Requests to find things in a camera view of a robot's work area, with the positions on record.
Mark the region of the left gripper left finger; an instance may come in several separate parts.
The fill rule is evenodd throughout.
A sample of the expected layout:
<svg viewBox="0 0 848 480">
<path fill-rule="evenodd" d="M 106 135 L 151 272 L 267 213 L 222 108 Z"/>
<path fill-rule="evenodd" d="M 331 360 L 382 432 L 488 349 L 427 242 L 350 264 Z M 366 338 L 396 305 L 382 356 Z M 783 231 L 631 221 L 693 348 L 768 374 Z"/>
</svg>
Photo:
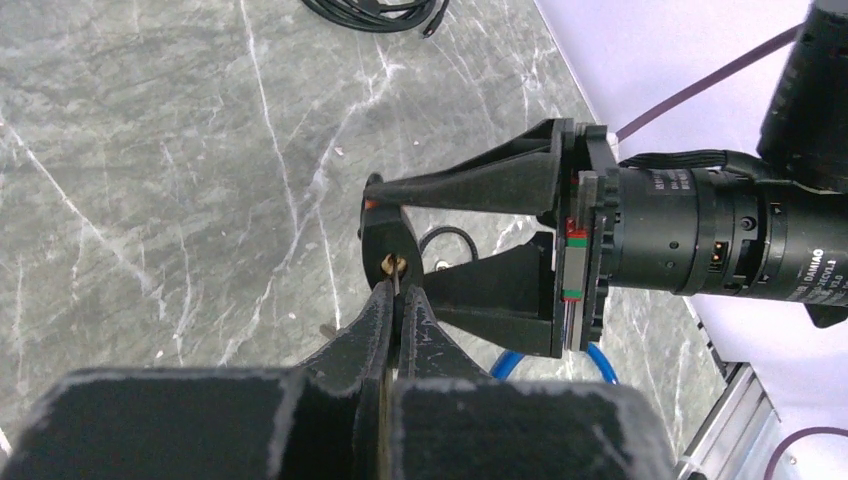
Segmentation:
<svg viewBox="0 0 848 480">
<path fill-rule="evenodd" d="M 32 408 L 5 479 L 383 479 L 395 289 L 299 365 L 100 368 Z"/>
</svg>

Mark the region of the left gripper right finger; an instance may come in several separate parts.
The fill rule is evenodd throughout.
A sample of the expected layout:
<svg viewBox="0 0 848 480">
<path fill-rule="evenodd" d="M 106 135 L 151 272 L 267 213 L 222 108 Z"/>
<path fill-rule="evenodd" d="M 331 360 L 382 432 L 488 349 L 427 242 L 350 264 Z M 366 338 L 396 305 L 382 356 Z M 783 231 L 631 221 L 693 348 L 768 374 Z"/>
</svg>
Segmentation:
<svg viewBox="0 0 848 480">
<path fill-rule="evenodd" d="M 406 297 L 402 357 L 392 393 L 393 479 L 671 479 L 664 424 L 636 389 L 603 382 L 426 377 L 422 349 L 439 333 L 424 291 Z"/>
</svg>

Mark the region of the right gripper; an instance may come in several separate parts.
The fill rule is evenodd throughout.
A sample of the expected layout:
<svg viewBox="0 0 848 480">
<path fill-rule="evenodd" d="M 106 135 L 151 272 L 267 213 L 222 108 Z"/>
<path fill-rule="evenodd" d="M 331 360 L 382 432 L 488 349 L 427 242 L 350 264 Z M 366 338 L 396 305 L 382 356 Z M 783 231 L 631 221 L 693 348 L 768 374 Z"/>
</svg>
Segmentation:
<svg viewBox="0 0 848 480">
<path fill-rule="evenodd" d="M 433 271 L 423 288 L 436 318 L 506 350 L 559 358 L 603 331 L 609 294 L 615 156 L 602 125 L 548 119 L 446 170 L 368 184 L 367 201 L 540 216 L 557 202 L 554 234 L 538 232 L 499 254 Z"/>
</svg>

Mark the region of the blue cable lock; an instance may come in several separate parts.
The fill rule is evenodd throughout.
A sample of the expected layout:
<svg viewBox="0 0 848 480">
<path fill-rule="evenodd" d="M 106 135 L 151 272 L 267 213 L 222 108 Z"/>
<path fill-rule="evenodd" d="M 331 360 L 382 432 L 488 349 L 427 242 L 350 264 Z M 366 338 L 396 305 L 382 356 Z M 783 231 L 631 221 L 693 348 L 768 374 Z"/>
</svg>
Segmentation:
<svg viewBox="0 0 848 480">
<path fill-rule="evenodd" d="M 489 369 L 496 379 L 506 380 L 518 370 L 518 379 L 588 379 L 620 384 L 618 375 L 596 342 L 587 351 L 566 352 L 562 358 L 546 359 L 504 350 Z"/>
</svg>

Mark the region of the black car key bunch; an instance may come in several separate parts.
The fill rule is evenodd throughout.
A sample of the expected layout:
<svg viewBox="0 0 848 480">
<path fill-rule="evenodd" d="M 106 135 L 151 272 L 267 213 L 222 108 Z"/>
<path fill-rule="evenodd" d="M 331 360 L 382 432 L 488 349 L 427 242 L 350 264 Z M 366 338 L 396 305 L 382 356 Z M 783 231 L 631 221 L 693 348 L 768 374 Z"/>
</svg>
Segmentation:
<svg viewBox="0 0 848 480">
<path fill-rule="evenodd" d="M 387 260 L 387 271 L 391 278 L 393 291 L 395 296 L 399 296 L 401 292 L 401 275 L 405 269 L 405 261 L 394 255 L 390 255 Z"/>
</svg>

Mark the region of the orange black padlock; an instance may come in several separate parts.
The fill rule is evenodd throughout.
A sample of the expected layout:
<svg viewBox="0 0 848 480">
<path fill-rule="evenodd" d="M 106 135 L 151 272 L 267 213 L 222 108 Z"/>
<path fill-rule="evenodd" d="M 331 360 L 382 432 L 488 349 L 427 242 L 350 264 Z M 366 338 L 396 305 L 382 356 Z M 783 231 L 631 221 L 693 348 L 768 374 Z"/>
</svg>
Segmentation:
<svg viewBox="0 0 848 480">
<path fill-rule="evenodd" d="M 402 292 L 423 286 L 424 270 L 417 236 L 400 205 L 381 203 L 363 194 L 358 236 L 361 241 L 362 264 L 370 289 L 390 278 L 387 258 L 399 260 Z"/>
</svg>

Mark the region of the black cable padlock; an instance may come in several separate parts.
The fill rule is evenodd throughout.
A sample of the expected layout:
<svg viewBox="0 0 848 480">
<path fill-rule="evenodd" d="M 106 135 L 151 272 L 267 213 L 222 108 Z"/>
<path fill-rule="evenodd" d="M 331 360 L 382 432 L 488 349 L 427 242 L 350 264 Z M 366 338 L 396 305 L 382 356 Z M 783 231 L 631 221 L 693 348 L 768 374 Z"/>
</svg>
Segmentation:
<svg viewBox="0 0 848 480">
<path fill-rule="evenodd" d="M 449 225 L 436 226 L 418 240 L 424 262 L 424 272 L 444 271 L 480 259 L 473 237 L 462 228 Z"/>
</svg>

